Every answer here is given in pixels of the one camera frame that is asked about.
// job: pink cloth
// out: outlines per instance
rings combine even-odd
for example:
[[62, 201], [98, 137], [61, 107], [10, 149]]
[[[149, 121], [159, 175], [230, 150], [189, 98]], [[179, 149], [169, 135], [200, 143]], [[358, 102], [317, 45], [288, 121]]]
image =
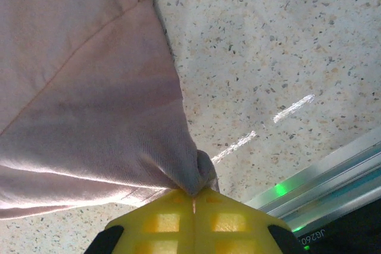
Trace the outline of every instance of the pink cloth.
[[0, 219], [218, 188], [152, 0], [0, 0]]

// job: speckled floor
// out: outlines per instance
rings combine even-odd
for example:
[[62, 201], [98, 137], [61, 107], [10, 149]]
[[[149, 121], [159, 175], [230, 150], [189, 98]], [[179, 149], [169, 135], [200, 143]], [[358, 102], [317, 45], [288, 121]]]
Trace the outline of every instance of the speckled floor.
[[[223, 194], [246, 202], [381, 125], [380, 2], [157, 0]], [[1, 253], [82, 253], [130, 210], [1, 221]]]

